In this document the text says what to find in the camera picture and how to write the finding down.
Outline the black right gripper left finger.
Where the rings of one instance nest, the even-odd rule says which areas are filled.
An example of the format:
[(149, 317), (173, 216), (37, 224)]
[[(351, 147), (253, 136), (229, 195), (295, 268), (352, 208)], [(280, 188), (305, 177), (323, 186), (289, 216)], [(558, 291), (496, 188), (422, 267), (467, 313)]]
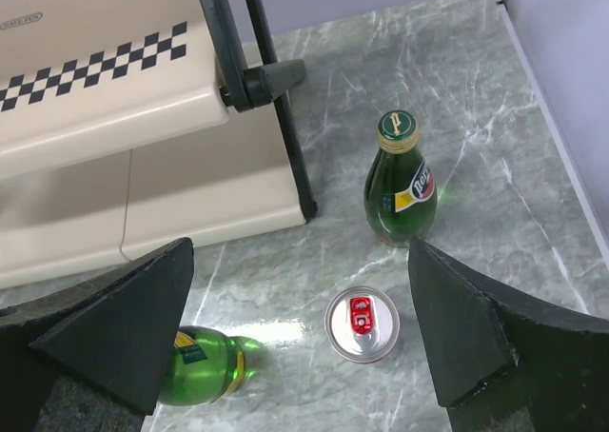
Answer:
[(181, 238), (2, 309), (2, 430), (140, 430), (156, 407), (193, 272), (193, 243)]

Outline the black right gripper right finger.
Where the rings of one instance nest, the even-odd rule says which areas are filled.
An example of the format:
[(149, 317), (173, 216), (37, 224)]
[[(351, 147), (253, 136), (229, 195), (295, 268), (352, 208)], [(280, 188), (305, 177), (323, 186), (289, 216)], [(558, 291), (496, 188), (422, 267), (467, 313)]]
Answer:
[(408, 271), (452, 430), (607, 430), (607, 320), (521, 292), (420, 239)]

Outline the silver energy drink can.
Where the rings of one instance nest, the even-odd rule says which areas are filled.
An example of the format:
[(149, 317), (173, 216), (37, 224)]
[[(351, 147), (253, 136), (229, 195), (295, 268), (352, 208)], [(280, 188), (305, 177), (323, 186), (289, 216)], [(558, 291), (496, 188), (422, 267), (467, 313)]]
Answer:
[(396, 345), (401, 330), (398, 308), (383, 292), (352, 286), (338, 293), (324, 314), (333, 349), (353, 363), (376, 363)]

